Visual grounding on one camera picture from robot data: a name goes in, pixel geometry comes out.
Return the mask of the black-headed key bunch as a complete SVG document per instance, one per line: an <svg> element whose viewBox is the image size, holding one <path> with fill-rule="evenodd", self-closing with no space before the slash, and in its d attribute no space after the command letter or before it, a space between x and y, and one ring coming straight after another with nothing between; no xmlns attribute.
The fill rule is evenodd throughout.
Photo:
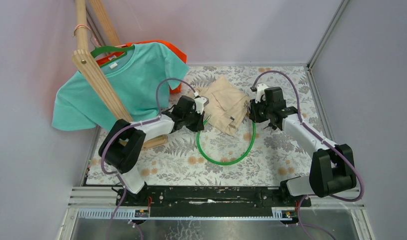
<svg viewBox="0 0 407 240"><path fill-rule="evenodd" d="M277 129L277 126L276 125L274 125L274 124L272 124L272 123L269 123L266 127L264 127L263 128L264 130L265 129L271 129L271 130L276 130Z"/></svg>

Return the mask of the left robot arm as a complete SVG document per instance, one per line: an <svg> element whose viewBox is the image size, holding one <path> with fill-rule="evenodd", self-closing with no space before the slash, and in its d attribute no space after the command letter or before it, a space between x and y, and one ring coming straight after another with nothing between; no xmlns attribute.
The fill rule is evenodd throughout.
<svg viewBox="0 0 407 240"><path fill-rule="evenodd" d="M169 135L183 127L192 132L204 130L205 107L209 99L204 96L191 98L183 95L171 108L156 118L143 122L115 122L99 148L98 154L108 165L116 169L122 186L128 191L132 204L142 205L147 198L146 185L136 166L144 143Z"/></svg>

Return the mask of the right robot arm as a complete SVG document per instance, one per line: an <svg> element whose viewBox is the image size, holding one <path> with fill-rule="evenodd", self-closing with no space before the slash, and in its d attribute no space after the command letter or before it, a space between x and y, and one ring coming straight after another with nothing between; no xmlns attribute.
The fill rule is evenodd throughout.
<svg viewBox="0 0 407 240"><path fill-rule="evenodd" d="M281 204L291 206L299 196L323 198L356 187L353 152L347 144L338 145L306 124L296 107L287 106L280 87L260 83L251 90L255 98L248 105L249 119L254 123L268 121L268 127L291 136L311 158L308 175L281 181Z"/></svg>

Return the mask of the green cable lock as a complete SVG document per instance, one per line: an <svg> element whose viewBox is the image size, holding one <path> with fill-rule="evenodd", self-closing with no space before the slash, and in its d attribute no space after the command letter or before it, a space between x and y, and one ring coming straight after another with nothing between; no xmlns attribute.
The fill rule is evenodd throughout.
<svg viewBox="0 0 407 240"><path fill-rule="evenodd" d="M196 145L199 153L201 154L201 156L212 164L216 164L216 165L220 165L220 166L230 166L230 165L237 164L248 156L248 154L251 152L251 150L254 146L255 139L257 136L257 127L256 127L255 122L252 122L251 125L252 125L252 132L251 132L251 137L249 140L249 145L248 145L247 149L238 158L227 158L227 157L224 158L224 154L222 154L222 157L219 160L212 159L211 156L206 154L202 148L200 130L196 134L195 145Z"/></svg>

